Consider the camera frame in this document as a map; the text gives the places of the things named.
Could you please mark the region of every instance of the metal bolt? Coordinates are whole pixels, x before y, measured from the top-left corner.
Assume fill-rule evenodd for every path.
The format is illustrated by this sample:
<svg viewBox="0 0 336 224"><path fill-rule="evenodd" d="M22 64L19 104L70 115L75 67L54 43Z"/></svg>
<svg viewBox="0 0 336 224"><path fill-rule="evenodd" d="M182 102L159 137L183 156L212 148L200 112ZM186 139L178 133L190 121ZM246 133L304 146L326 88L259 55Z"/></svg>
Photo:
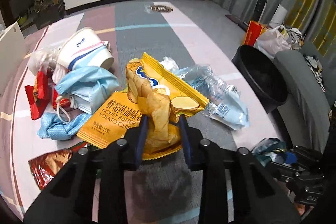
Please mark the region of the metal bolt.
<svg viewBox="0 0 336 224"><path fill-rule="evenodd" d="M202 139L199 143L203 146L209 146L210 145L210 141L208 139Z"/></svg>
<svg viewBox="0 0 336 224"><path fill-rule="evenodd" d="M240 147L238 148L238 152L242 155L247 155L250 151L246 147Z"/></svg>
<svg viewBox="0 0 336 224"><path fill-rule="evenodd" d="M126 139L119 139L117 140L117 145L119 146L124 146L127 144L127 140Z"/></svg>
<svg viewBox="0 0 336 224"><path fill-rule="evenodd" d="M78 150L80 155L85 155L89 150L86 147L82 147Z"/></svg>

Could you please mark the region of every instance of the blue surgical mask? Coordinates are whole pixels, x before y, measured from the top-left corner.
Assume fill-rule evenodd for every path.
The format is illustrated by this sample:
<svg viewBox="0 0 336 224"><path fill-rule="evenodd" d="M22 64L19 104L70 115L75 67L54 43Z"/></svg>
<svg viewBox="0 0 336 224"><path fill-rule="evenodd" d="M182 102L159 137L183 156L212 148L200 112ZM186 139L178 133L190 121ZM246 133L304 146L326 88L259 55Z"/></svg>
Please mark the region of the blue surgical mask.
<svg viewBox="0 0 336 224"><path fill-rule="evenodd" d="M92 115L118 86L118 79L112 73L97 66L86 66L70 71L55 86L59 94L56 99L58 117L64 123L70 122L69 115L59 105L62 98L68 98L72 108L78 108ZM59 115L59 109L68 117L68 122Z"/></svg>

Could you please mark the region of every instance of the crumpled yellow wrapper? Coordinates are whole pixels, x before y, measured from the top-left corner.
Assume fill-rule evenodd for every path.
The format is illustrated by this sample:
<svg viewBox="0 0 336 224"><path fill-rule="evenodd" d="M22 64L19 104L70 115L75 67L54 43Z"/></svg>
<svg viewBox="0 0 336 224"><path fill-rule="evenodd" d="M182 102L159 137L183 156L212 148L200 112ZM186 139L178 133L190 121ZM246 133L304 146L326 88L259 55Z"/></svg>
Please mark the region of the crumpled yellow wrapper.
<svg viewBox="0 0 336 224"><path fill-rule="evenodd" d="M192 116L209 100L167 71L144 53L126 65L127 88L115 92L77 133L81 139L105 148L123 138L127 129L139 125L141 115L149 121L142 158L157 159L180 150L179 129L174 125L181 114Z"/></svg>

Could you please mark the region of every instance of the paper cup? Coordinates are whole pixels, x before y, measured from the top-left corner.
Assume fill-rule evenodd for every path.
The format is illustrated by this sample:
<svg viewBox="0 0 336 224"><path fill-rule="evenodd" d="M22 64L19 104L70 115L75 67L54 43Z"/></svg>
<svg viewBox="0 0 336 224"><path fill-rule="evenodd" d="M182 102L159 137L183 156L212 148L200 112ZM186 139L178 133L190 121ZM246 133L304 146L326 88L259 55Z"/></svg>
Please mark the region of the paper cup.
<svg viewBox="0 0 336 224"><path fill-rule="evenodd" d="M85 66L109 69L114 58L91 28L74 33L62 46L57 63L74 70Z"/></svg>

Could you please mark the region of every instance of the black trash can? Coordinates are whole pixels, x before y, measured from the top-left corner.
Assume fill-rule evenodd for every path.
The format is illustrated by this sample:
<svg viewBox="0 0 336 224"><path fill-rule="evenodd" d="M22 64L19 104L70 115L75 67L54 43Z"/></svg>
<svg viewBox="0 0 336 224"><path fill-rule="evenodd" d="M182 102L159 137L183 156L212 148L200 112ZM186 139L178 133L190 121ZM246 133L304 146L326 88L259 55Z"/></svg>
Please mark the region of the black trash can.
<svg viewBox="0 0 336 224"><path fill-rule="evenodd" d="M287 100L287 85L273 62L261 51L248 45L238 48L232 63L249 83L266 113Z"/></svg>

